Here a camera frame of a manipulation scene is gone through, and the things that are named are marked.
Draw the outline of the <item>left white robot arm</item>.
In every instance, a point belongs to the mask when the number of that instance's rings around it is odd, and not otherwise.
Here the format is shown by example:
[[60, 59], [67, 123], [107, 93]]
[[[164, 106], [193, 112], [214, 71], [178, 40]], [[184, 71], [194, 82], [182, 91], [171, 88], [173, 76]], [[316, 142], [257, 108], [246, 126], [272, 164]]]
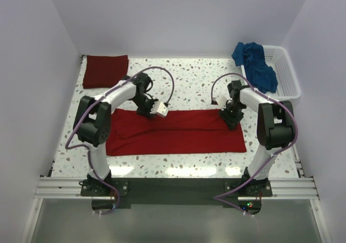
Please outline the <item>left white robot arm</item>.
[[159, 99], [147, 97], [152, 80], [146, 73], [125, 76], [114, 87], [95, 97], [84, 96], [79, 101], [71, 137], [77, 136], [81, 142], [71, 146], [72, 138], [65, 148], [84, 147], [87, 151], [89, 172], [80, 182], [84, 190], [98, 195], [110, 195], [117, 192], [111, 181], [111, 171], [107, 162], [106, 141], [111, 131], [111, 115], [126, 101], [137, 106], [136, 114], [151, 119], [156, 115], [165, 117], [167, 106]]

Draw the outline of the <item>red t shirt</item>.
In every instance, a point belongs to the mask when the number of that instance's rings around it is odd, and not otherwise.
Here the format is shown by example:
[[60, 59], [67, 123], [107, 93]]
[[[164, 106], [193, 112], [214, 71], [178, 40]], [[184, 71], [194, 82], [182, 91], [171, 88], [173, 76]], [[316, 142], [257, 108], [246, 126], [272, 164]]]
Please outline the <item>red t shirt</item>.
[[105, 144], [108, 156], [246, 152], [240, 125], [230, 130], [218, 110], [169, 111], [152, 119], [117, 109]]

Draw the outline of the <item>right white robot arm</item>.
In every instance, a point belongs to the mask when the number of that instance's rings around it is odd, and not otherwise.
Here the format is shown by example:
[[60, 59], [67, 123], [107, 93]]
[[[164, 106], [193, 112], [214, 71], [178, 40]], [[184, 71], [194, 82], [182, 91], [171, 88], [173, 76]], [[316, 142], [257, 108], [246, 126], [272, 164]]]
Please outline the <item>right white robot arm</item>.
[[239, 184], [229, 193], [243, 192], [252, 196], [265, 188], [269, 172], [277, 156], [293, 146], [297, 139], [297, 124], [292, 103], [267, 97], [239, 80], [228, 84], [230, 99], [219, 96], [214, 102], [220, 107], [219, 116], [230, 130], [234, 130], [243, 119], [243, 110], [251, 108], [257, 113], [257, 139], [255, 156], [245, 168]]

